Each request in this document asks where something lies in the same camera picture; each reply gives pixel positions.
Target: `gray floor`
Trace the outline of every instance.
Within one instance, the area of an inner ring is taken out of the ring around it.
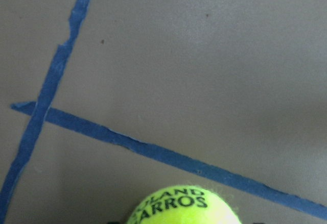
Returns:
[[[0,0],[0,183],[75,0]],[[91,0],[53,107],[327,205],[327,0]],[[126,220],[178,183],[243,223],[324,220],[45,123],[11,223]]]

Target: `blue painter's tape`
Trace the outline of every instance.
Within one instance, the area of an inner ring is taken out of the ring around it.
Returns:
[[[35,102],[12,105],[12,109],[28,115],[33,113],[34,107]],[[323,205],[295,195],[277,191],[255,180],[243,177],[213,165],[203,163],[199,160],[192,159],[188,156],[166,148],[137,141],[133,138],[121,135],[104,126],[76,117],[72,114],[50,108],[45,119],[46,121],[63,128],[81,133],[97,140],[126,147],[137,154],[159,162],[327,220],[327,207]]]
[[[89,1],[76,0],[69,18],[69,28],[71,31],[69,39],[63,45],[58,46],[48,73],[46,74],[37,103],[31,112],[32,117],[21,138],[16,158],[10,166],[0,192],[0,224],[5,222],[8,206],[17,181],[31,157],[35,143],[42,130],[44,118],[56,94],[67,60],[72,53],[80,26],[86,16]]]

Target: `tennis ball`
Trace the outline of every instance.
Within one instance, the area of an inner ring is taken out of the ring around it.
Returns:
[[[156,191],[133,211],[126,224],[241,224],[228,204],[199,186]]]

